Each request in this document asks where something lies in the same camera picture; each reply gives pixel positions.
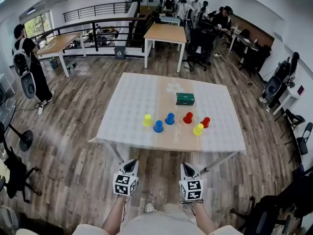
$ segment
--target window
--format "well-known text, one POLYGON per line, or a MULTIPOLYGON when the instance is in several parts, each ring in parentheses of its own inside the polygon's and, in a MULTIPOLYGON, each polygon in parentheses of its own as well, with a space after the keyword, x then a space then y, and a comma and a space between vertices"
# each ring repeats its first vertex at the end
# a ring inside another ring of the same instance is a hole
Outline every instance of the window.
POLYGON ((52 26, 49 11, 27 21, 24 25, 28 38, 32 38, 33 36, 51 30, 52 26))

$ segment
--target shoe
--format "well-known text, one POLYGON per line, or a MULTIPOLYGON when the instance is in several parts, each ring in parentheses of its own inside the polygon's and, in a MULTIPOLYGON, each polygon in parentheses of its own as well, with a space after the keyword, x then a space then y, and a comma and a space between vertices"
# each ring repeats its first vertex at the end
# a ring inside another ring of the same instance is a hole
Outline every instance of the shoe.
POLYGON ((49 100, 47 100, 48 103, 50 103, 52 101, 53 96, 54 96, 54 91, 51 91, 51 94, 52 94, 52 97, 49 100))
POLYGON ((262 98, 262 97, 259 97, 259 100, 261 103, 265 103, 265 104, 268 102, 266 98, 262 98))
POLYGON ((153 212, 153 211, 156 211, 154 204, 148 203, 146 205, 146 212, 153 212))

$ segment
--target trash bin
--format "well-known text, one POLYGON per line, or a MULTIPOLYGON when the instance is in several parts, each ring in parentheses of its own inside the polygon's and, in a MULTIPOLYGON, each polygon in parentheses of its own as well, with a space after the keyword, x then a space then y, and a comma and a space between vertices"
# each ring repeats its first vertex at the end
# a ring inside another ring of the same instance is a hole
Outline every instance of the trash bin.
POLYGON ((117 46, 117 47, 115 47, 115 49, 114 49, 115 58, 124 60, 125 59, 125 50, 126 50, 125 46, 117 46))
POLYGON ((59 66, 58 61, 57 61, 57 59, 55 57, 51 57, 49 62, 50 62, 51 67, 53 69, 55 69, 55 68, 57 68, 59 66))

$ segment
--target blue cup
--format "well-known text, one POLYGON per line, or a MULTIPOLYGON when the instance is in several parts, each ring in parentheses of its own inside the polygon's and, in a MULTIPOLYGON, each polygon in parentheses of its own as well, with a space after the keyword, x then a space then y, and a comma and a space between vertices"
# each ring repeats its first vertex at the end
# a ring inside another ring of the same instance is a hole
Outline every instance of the blue cup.
POLYGON ((156 121, 153 129, 154 129, 155 132, 158 132, 158 133, 162 132, 163 131, 163 123, 162 123, 162 121, 161 120, 156 121))
POLYGON ((175 123, 175 116, 174 113, 169 113, 167 115, 167 118, 165 119, 165 122, 169 125, 172 125, 173 123, 175 123))

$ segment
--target green box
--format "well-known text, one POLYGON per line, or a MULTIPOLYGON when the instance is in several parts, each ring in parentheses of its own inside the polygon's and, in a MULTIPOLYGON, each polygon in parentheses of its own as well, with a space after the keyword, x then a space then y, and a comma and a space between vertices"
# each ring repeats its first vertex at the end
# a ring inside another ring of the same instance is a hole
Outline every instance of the green box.
POLYGON ((195 97, 192 93, 176 93, 176 105, 194 105, 195 97))

